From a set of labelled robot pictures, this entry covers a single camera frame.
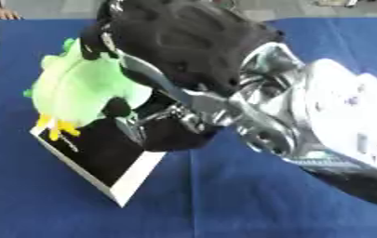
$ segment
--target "stuffed toy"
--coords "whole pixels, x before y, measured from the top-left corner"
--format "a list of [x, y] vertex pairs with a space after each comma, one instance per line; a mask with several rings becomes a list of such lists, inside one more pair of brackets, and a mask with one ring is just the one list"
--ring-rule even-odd
[[26, 93], [40, 114], [37, 126], [50, 127], [50, 139], [57, 140], [61, 131], [79, 136], [77, 128], [105, 116], [130, 116], [150, 98], [150, 87], [122, 74], [120, 59], [106, 53], [83, 59], [79, 39], [66, 40], [63, 49], [43, 58], [43, 72]]

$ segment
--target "chrome robotic part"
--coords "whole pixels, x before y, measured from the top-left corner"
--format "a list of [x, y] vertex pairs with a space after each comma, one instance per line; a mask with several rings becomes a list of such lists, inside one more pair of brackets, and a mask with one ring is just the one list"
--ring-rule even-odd
[[309, 171], [377, 178], [377, 78], [330, 59], [304, 65], [279, 43], [257, 48], [243, 66], [241, 89], [231, 98], [185, 89], [189, 104], [133, 123], [138, 133], [129, 135], [142, 135], [149, 120], [178, 114], [196, 133], [198, 125], [233, 126], [254, 151]]

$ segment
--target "blue tablecloth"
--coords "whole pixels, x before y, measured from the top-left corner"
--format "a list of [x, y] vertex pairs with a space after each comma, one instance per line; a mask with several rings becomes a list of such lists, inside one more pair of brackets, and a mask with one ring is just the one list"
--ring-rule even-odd
[[[118, 208], [29, 135], [36, 113], [21, 95], [40, 59], [88, 23], [1, 24], [0, 237], [377, 237], [376, 205], [251, 151], [230, 130], [201, 150], [169, 154]], [[377, 75], [377, 20], [273, 24], [305, 61], [332, 58]]]

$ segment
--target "finger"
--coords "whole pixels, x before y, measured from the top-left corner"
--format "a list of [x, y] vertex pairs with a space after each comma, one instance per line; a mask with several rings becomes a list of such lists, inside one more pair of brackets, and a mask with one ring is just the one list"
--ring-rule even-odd
[[8, 20], [15, 20], [16, 19], [16, 15], [14, 15], [14, 12], [10, 11], [10, 10], [6, 10], [6, 17], [7, 17]]
[[7, 20], [7, 16], [4, 11], [0, 11], [0, 20]]
[[15, 20], [20, 20], [22, 19], [21, 15], [17, 11], [13, 11], [14, 19]]

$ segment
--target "table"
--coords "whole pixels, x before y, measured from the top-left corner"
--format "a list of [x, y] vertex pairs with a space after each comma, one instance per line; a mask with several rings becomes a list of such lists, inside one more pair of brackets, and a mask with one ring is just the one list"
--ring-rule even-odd
[[[271, 23], [304, 61], [332, 58], [377, 75], [377, 19]], [[253, 152], [231, 130], [201, 150], [170, 153], [118, 208], [28, 133], [37, 114], [22, 91], [40, 59], [87, 24], [1, 22], [0, 237], [377, 237], [376, 205]]]

